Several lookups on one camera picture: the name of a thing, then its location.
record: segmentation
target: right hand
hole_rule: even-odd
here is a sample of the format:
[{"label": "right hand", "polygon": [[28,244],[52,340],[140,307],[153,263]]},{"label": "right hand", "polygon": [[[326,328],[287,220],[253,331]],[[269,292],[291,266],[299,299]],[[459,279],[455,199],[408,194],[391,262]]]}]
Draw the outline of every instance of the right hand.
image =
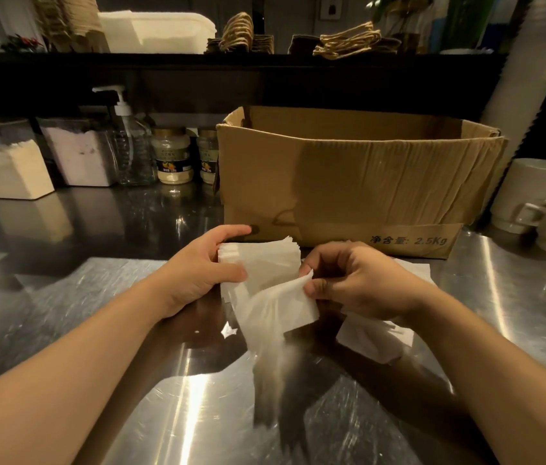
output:
[{"label": "right hand", "polygon": [[422,309],[441,291],[392,258],[361,242],[331,242],[317,246],[299,269],[304,276],[314,269],[305,285],[312,299],[326,299],[380,320],[399,319]]}]

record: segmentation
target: white napkin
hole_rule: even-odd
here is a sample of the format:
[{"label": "white napkin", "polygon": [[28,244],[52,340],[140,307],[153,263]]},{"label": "white napkin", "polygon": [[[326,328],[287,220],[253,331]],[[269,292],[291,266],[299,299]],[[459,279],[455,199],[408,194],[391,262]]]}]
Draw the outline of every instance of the white napkin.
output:
[{"label": "white napkin", "polygon": [[[434,283],[430,277],[430,265],[409,263],[401,259],[395,261],[407,271]],[[339,344],[380,364],[387,364],[402,356],[404,346],[413,345],[414,331],[403,328],[391,321],[374,320],[363,317],[347,307],[342,308],[346,320],[342,323],[336,340]]]},{"label": "white napkin", "polygon": [[291,237],[268,243],[223,243],[219,262],[241,262],[247,280],[222,283],[224,302],[230,302],[250,351],[260,353],[284,343],[284,333],[318,319],[314,300],[303,292],[313,272],[297,278],[299,245]]}]

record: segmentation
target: hand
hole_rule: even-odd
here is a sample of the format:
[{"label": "hand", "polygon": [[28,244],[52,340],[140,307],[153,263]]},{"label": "hand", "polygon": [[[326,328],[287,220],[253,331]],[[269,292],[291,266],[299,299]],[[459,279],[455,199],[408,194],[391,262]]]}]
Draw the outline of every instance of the hand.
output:
[{"label": "hand", "polygon": [[247,278],[240,264],[218,263],[217,250],[225,239],[251,232],[248,225],[220,225],[178,251],[143,283],[165,300],[160,317],[171,317],[185,305],[198,300],[215,284],[243,282]]},{"label": "hand", "polygon": [[360,242],[317,246],[305,258],[299,276],[314,269],[305,285],[313,299],[346,305],[360,315],[390,320],[423,307],[440,290],[408,272],[393,259]]}]

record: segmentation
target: left hand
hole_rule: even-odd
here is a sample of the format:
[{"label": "left hand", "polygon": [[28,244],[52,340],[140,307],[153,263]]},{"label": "left hand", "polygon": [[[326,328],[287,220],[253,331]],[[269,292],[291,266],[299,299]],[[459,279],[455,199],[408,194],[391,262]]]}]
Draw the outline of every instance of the left hand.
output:
[{"label": "left hand", "polygon": [[152,285],[164,299],[161,318],[171,317],[205,295],[215,284],[243,282],[247,278],[240,264],[218,263],[219,245],[228,238],[251,233],[249,225],[220,225],[178,251],[165,265],[143,282]]}]

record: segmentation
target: white bin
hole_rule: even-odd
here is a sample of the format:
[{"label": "white bin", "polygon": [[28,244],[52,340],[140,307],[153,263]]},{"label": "white bin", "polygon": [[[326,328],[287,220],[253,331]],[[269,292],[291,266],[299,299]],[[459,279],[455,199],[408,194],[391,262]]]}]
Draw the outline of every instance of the white bin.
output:
[{"label": "white bin", "polygon": [[203,54],[215,23],[197,13],[99,13],[114,53]]}]

